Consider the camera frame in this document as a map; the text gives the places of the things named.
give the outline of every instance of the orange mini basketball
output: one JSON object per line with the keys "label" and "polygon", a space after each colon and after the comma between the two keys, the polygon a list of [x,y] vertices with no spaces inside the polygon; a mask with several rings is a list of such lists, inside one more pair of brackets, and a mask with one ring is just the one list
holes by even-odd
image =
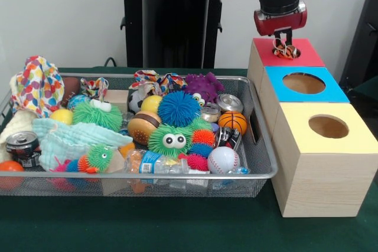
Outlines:
{"label": "orange mini basketball", "polygon": [[247,119],[240,112],[225,112],[220,116],[218,125],[237,129],[242,135],[247,131]]}

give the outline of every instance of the black cable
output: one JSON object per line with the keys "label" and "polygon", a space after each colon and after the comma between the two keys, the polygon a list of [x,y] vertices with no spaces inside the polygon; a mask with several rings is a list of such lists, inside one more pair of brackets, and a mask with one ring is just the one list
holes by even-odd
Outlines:
{"label": "black cable", "polygon": [[105,61],[104,67],[107,67],[107,64],[109,63],[109,61],[113,61],[113,65],[114,65],[114,67],[117,67],[116,61],[114,60],[113,57],[109,57],[109,58]]}

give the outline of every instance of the toy burger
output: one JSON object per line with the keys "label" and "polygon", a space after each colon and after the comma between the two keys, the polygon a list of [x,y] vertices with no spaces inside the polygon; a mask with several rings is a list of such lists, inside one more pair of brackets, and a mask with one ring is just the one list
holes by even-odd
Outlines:
{"label": "toy burger", "polygon": [[160,117],[153,112],[138,112],[128,124],[129,135],[139,144],[147,145],[149,136],[161,123]]}

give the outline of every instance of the red box top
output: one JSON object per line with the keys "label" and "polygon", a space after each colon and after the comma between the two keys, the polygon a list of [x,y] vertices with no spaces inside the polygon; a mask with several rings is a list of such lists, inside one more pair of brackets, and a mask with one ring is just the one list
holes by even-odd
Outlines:
{"label": "red box top", "polygon": [[293,60],[278,58],[273,54],[273,38],[254,38],[253,42],[264,66],[325,67],[324,62],[306,38],[293,39],[293,45],[301,51],[301,56]]}

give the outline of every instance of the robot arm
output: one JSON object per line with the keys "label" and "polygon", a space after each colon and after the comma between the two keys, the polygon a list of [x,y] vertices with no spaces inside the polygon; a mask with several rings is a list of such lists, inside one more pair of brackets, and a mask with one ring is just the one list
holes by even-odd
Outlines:
{"label": "robot arm", "polygon": [[291,45],[292,30],[306,24],[307,9],[299,0],[260,0],[260,10],[255,11],[254,19],[260,35],[280,39],[281,33],[286,33],[286,45]]}

